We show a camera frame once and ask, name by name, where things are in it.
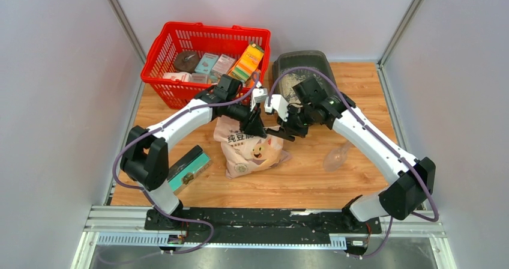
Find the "black bag clip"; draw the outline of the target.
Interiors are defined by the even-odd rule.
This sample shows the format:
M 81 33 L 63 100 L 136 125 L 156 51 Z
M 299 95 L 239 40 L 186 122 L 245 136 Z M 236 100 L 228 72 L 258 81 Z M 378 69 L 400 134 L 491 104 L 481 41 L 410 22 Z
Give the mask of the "black bag clip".
M 282 125 L 276 130 L 273 128 L 266 128 L 266 133 L 287 141 L 293 142 L 297 133 L 292 128 L 283 127 Z

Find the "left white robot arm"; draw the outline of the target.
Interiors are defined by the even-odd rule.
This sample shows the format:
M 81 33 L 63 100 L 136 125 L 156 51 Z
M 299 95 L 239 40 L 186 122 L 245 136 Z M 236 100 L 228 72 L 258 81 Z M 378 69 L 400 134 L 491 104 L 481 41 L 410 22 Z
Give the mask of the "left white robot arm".
M 255 85 L 247 93 L 241 92 L 241 81 L 224 75 L 219 83 L 201 91 L 177 113 L 148 128 L 136 126 L 128 134 L 125 147 L 114 161 L 137 184 L 148 200 L 161 212 L 160 221 L 170 230 L 183 223 L 183 213 L 178 210 L 181 201 L 171 188 L 169 176 L 169 151 L 184 137 L 219 116 L 239 121 L 240 129 L 252 136 L 266 137 L 260 117 L 259 104 L 268 91 L 254 73 Z

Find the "clear plastic scoop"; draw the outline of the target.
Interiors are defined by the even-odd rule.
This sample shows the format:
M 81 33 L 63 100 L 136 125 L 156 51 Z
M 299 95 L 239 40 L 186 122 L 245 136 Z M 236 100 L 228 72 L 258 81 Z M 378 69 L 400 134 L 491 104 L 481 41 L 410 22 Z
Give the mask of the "clear plastic scoop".
M 353 144 L 347 141 L 342 146 L 331 150 L 323 160 L 323 169 L 327 172 L 338 170 L 347 160 L 348 152 L 352 147 Z

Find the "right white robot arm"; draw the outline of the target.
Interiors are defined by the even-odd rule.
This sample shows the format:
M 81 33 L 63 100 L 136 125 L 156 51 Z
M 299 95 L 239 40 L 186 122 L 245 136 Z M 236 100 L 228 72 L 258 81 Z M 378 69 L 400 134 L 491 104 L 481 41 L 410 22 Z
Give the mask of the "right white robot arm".
M 294 86 L 299 103 L 290 104 L 271 92 L 265 100 L 265 112 L 277 113 L 281 137 L 293 141 L 305 137 L 315 124 L 325 125 L 357 147 L 384 176 L 388 186 L 371 195 L 361 195 L 343 208 L 342 223 L 350 232 L 358 232 L 366 221 L 390 216 L 404 220 L 410 215 L 422 217 L 416 209 L 432 200 L 436 165 L 428 157 L 416 158 L 377 129 L 362 111 L 339 90 L 329 93 L 309 77 Z

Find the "pink cat litter bag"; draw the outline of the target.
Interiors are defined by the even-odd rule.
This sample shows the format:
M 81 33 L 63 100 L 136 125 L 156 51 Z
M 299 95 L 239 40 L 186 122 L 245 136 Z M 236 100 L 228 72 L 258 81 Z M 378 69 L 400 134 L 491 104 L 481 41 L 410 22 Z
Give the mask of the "pink cat litter bag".
M 226 116 L 217 118 L 213 138 L 226 158 L 228 179 L 271 169 L 292 158 L 283 149 L 282 138 L 247 135 L 240 131 L 239 121 Z

